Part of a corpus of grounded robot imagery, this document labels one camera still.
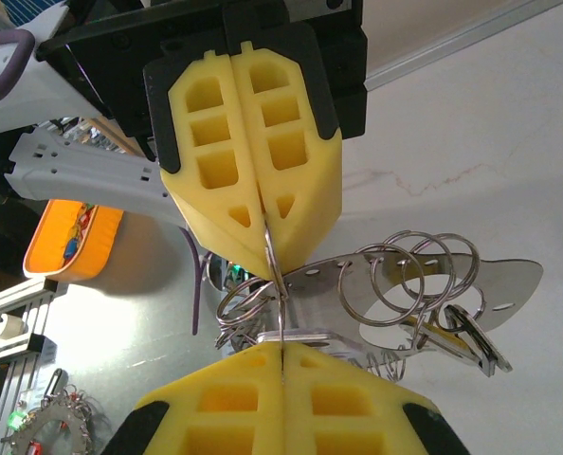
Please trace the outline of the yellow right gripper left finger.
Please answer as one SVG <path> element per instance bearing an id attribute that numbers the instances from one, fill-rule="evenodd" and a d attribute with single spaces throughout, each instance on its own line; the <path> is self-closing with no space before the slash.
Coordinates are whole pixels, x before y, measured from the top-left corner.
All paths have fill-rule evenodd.
<path id="1" fill-rule="evenodd" d="M 263 343 L 150 391 L 100 455 L 282 455 L 281 372 Z"/>

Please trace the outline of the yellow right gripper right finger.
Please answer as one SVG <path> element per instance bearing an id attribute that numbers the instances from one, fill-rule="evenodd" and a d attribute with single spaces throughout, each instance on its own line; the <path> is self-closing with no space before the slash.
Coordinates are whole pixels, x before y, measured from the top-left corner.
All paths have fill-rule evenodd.
<path id="1" fill-rule="evenodd" d="M 283 361 L 284 455 L 470 455 L 423 395 L 301 343 Z"/>

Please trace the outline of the metal keyring holder with rings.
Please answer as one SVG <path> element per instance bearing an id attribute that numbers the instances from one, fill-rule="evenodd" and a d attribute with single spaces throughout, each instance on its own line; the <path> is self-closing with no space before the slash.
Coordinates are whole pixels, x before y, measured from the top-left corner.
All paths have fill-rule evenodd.
<path id="1" fill-rule="evenodd" d="M 542 276 L 532 260 L 485 260 L 455 233 L 403 230 L 227 291 L 216 311 L 215 345 L 237 353 L 284 342 L 285 330 L 323 329 L 361 344 L 363 356 L 347 361 L 391 381 L 403 378 L 410 357 L 429 352 L 480 370 L 445 308 L 460 305 L 489 336 L 528 302 Z"/>

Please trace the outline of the spare keyring bunch with tags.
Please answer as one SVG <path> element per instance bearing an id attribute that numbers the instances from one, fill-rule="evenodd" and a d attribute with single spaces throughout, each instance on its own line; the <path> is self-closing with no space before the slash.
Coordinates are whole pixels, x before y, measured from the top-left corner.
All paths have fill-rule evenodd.
<path id="1" fill-rule="evenodd" d="M 94 407 L 86 393 L 66 382 L 66 371 L 56 368 L 45 388 L 36 392 L 32 408 L 15 410 L 9 415 L 9 434 L 0 442 L 8 455 L 45 455 L 39 433 L 44 429 L 66 432 L 70 438 L 69 455 L 93 455 L 91 421 Z"/>

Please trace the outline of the left base electronics board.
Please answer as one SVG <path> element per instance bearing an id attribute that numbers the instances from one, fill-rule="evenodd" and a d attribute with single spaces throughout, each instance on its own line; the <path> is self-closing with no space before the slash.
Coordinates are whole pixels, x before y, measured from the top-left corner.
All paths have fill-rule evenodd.
<path id="1" fill-rule="evenodd" d="M 230 291 L 249 278 L 248 273 L 238 264 L 211 254 L 206 265 L 209 283 L 219 291 Z"/>

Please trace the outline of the orange plastic container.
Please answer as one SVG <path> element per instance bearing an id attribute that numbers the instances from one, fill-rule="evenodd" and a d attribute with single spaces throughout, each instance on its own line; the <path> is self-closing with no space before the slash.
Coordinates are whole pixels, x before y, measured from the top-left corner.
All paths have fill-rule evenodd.
<path id="1" fill-rule="evenodd" d="M 105 267 L 123 216 L 121 209 L 51 199 L 23 261 L 28 278 L 79 282 Z"/>

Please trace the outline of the aluminium side rail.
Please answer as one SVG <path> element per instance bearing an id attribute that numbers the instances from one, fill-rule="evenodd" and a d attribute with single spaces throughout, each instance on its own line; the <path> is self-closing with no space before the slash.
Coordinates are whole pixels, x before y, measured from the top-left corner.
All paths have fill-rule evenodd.
<path id="1" fill-rule="evenodd" d="M 366 78 L 366 88 L 373 91 L 560 5 L 563 0 L 520 0 L 516 6 L 502 7 L 472 25 L 382 65 Z"/>

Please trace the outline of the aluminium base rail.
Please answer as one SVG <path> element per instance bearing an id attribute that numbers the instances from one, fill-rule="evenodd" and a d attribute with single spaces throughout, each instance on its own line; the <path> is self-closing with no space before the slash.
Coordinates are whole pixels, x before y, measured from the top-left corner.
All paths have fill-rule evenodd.
<path id="1" fill-rule="evenodd" d="M 50 279 L 29 279 L 0 292 L 0 322 L 19 324 L 17 336 L 0 338 L 0 455 L 9 453 L 2 439 L 11 435 L 9 418 L 28 411 L 45 392 L 45 371 L 56 346 L 45 335 L 50 307 L 68 286 Z"/>

